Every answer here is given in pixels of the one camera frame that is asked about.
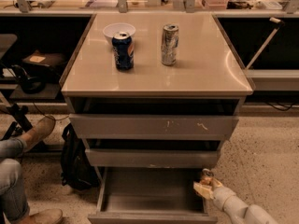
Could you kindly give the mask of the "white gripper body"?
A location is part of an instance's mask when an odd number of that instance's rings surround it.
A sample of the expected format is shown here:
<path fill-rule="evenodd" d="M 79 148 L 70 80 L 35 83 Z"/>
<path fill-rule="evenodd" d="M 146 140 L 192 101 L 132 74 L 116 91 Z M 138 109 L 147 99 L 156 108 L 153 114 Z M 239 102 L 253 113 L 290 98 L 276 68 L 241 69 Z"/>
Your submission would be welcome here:
<path fill-rule="evenodd" d="M 227 187 L 216 188 L 213 192 L 214 205 L 221 211 L 233 211 L 236 209 L 238 198 L 236 193 Z"/>

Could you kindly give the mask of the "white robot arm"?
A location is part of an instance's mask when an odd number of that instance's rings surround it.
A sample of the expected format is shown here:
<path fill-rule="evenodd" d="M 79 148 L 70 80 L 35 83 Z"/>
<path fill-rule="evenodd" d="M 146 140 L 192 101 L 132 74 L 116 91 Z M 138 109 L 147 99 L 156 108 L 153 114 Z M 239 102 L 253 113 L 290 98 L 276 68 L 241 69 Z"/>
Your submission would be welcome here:
<path fill-rule="evenodd" d="M 278 224 L 261 206 L 245 203 L 234 191 L 216 179 L 210 183 L 194 182 L 193 189 L 199 196 L 211 200 L 230 218 L 232 224 Z"/>

